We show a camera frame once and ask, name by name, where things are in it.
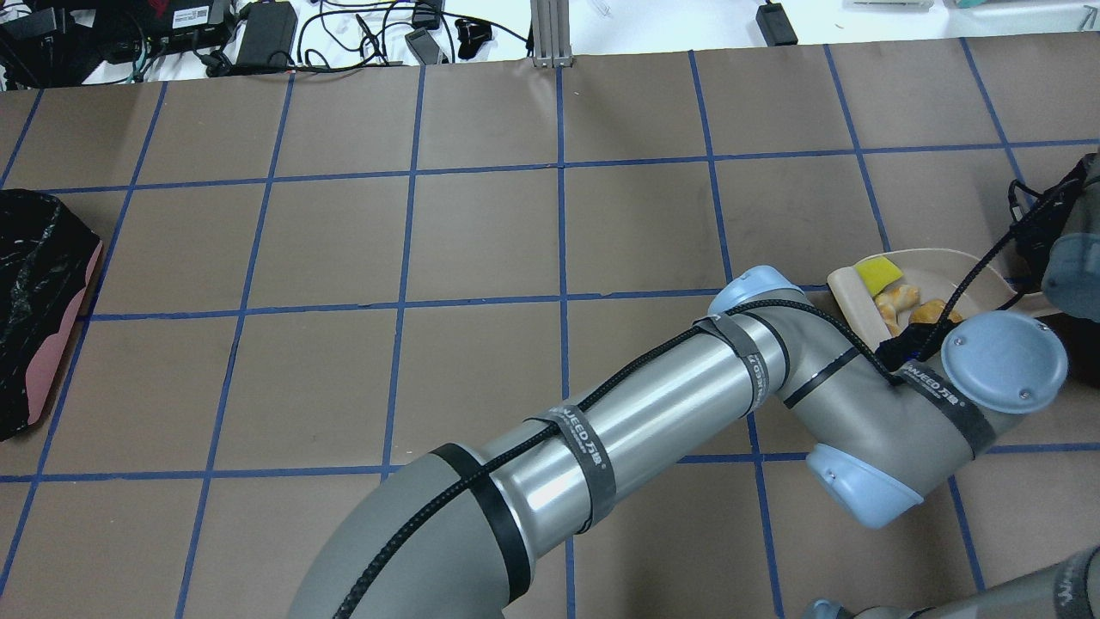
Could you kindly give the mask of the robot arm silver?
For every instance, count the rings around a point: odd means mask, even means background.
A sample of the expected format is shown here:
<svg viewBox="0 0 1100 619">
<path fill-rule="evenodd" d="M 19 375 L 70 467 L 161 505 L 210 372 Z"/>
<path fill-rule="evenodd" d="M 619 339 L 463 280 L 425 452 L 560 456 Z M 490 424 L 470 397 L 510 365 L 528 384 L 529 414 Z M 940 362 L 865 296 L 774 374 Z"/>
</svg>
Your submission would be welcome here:
<svg viewBox="0 0 1100 619">
<path fill-rule="evenodd" d="M 382 482 L 327 541 L 290 618 L 499 618 L 537 561 L 776 397 L 809 467 L 862 526 L 891 524 L 1066 382 L 1060 338 L 993 310 L 886 367 L 773 267 L 685 332 L 482 447 L 448 443 Z"/>
<path fill-rule="evenodd" d="M 820 371 L 787 396 L 798 414 L 822 404 L 837 420 L 809 464 L 831 496 L 864 526 L 880 528 L 993 446 L 1025 414 L 1048 407 L 1068 373 L 1067 352 L 1012 302 L 955 321 L 952 310 L 1008 242 L 1036 267 L 1042 296 L 1069 316 L 1097 319 L 1097 156 L 1089 154 L 977 261 L 932 322 L 915 322 L 875 352 L 856 340 L 886 390 L 826 387 Z"/>
</svg>

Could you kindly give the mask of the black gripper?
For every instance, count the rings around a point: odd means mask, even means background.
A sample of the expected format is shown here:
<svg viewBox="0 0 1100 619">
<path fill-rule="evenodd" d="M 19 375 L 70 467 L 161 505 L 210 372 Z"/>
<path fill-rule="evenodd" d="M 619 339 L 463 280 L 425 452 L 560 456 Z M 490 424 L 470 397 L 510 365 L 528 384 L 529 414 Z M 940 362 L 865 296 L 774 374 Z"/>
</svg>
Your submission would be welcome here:
<svg viewBox="0 0 1100 619">
<path fill-rule="evenodd" d="M 1048 270 L 1050 251 L 1062 235 L 1076 201 L 1084 192 L 1085 165 L 1078 163 L 1062 181 L 1037 192 L 1020 180 L 1010 181 L 1010 232 L 1018 257 L 1028 267 L 1028 281 L 1040 285 Z"/>
</svg>

